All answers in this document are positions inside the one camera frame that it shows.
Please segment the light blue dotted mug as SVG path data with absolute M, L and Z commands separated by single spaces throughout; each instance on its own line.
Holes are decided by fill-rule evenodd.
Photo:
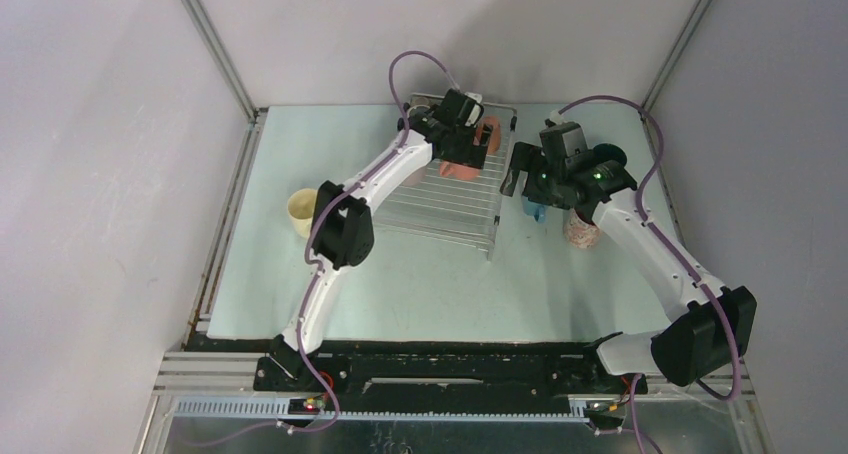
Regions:
M 536 223 L 543 224 L 546 221 L 546 205 L 531 201 L 524 196 L 521 197 L 521 205 L 523 213 L 532 218 Z

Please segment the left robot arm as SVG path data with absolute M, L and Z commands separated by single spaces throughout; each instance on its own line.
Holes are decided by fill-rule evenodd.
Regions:
M 387 197 L 434 160 L 474 169 L 485 164 L 490 137 L 477 132 L 485 114 L 481 95 L 451 88 L 433 105 L 401 105 L 400 114 L 396 137 L 377 159 L 347 181 L 326 181 L 317 191 L 304 254 L 312 278 L 271 355 L 278 378 L 292 390 L 315 380 L 309 356 L 323 342 L 342 278 L 374 247 L 373 215 Z

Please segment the small terracotta cup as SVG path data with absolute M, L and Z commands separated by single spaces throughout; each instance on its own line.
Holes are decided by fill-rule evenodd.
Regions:
M 502 140 L 501 122 L 496 116 L 485 116 L 479 122 L 475 134 L 477 143 L 482 144 L 485 136 L 487 136 L 487 154 L 494 154 L 499 150 Z

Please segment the dark teal mug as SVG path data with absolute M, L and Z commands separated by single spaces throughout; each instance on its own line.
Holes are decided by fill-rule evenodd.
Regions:
M 628 162 L 626 153 L 618 146 L 610 143 L 600 143 L 592 148 L 592 152 L 598 163 L 614 161 L 625 167 Z

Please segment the pink ghost pattern mug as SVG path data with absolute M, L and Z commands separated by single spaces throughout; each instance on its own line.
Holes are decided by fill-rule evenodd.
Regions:
M 586 250 L 598 244 L 602 231 L 584 221 L 574 210 L 569 210 L 564 214 L 563 235 L 572 246 Z

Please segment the salmon pink mug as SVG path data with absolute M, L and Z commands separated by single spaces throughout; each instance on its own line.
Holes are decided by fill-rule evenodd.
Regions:
M 460 181 L 472 181 L 479 177 L 481 170 L 478 168 L 444 161 L 438 169 L 439 175 L 444 178 L 452 178 Z

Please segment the cream mug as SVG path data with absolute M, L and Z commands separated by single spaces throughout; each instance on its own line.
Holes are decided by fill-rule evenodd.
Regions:
M 318 191 L 304 188 L 294 192 L 287 201 L 287 214 L 296 234 L 308 239 L 315 213 Z

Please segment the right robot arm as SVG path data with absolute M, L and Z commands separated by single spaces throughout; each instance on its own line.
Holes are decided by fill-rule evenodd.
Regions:
M 630 255 L 670 324 L 662 331 L 617 334 L 600 341 L 581 366 L 585 385 L 606 392 L 622 374 L 659 373 L 685 387 L 729 366 L 741 387 L 757 301 L 744 286 L 729 288 L 665 233 L 627 171 L 624 151 L 587 145 L 575 122 L 548 124 L 537 145 L 515 143 L 500 192 L 575 214 Z

